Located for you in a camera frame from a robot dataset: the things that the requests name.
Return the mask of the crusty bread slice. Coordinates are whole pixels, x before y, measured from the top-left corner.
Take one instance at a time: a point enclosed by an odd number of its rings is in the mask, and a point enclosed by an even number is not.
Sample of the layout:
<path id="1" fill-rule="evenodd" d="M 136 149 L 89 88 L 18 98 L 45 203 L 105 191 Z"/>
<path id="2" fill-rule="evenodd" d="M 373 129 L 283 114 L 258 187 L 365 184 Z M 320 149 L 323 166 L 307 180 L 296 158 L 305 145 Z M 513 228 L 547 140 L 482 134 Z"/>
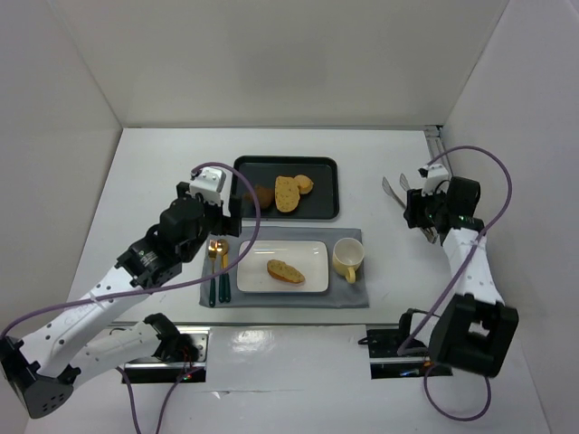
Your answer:
<path id="1" fill-rule="evenodd" d="M 302 284 L 306 280 L 301 272 L 278 259 L 271 259 L 267 262 L 267 272 L 272 278 L 293 285 Z"/>

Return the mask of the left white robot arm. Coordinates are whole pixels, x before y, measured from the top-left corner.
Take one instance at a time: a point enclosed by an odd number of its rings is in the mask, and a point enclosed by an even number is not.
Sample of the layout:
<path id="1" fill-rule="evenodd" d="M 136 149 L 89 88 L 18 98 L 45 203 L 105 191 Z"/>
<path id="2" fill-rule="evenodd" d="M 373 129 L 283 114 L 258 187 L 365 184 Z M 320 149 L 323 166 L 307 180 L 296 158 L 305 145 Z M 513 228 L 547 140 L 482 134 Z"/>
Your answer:
<path id="1" fill-rule="evenodd" d="M 189 338 L 163 314 L 151 314 L 114 335 L 98 335 L 177 277 L 209 235 L 239 236 L 242 200 L 223 203 L 221 190 L 180 183 L 177 197 L 115 265 L 70 308 L 22 338 L 1 336 L 1 371 L 33 419 L 60 408 L 86 381 L 144 357 L 178 360 L 194 352 Z"/>

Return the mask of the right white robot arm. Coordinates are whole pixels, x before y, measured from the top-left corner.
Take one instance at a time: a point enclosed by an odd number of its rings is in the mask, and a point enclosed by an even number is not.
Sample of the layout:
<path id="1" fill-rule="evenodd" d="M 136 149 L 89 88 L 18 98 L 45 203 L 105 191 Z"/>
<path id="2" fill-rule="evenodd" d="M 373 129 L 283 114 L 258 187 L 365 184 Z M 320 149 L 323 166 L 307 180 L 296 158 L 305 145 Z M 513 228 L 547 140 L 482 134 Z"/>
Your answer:
<path id="1" fill-rule="evenodd" d="M 484 222 L 474 216 L 478 182 L 453 176 L 427 181 L 425 190 L 406 192 L 408 226 L 433 229 L 451 268 L 450 301 L 434 326 L 431 359 L 494 378 L 506 358 L 519 316 L 499 294 L 486 252 Z"/>

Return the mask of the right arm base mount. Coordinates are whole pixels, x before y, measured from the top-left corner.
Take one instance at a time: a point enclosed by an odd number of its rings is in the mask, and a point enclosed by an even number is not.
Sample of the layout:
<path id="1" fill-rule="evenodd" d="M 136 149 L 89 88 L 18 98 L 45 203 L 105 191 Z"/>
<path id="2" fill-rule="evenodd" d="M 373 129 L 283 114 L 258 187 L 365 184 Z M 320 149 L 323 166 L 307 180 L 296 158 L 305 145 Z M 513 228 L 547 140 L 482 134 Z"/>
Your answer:
<path id="1" fill-rule="evenodd" d="M 428 355 L 427 345 L 414 338 L 403 355 L 398 348 L 412 332 L 415 315 L 426 315 L 421 309 L 409 308 L 396 326 L 367 327 L 365 336 L 358 340 L 366 347 L 370 375 L 373 380 L 421 378 L 429 370 L 430 376 L 452 376 L 451 368 L 435 366 Z"/>

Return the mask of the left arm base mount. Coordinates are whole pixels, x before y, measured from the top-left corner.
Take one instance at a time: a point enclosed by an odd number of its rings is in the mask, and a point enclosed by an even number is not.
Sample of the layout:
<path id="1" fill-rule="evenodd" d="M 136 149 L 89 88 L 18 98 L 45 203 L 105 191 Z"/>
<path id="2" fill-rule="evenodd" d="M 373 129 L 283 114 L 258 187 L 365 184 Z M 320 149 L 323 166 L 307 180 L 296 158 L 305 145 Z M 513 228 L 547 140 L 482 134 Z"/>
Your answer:
<path id="1" fill-rule="evenodd" d="M 197 326 L 177 326 L 163 314 L 145 318 L 161 337 L 159 348 L 148 357 L 135 359 L 124 365 L 131 383 L 173 383 L 183 375 L 183 383 L 206 381 L 206 357 L 209 329 Z"/>

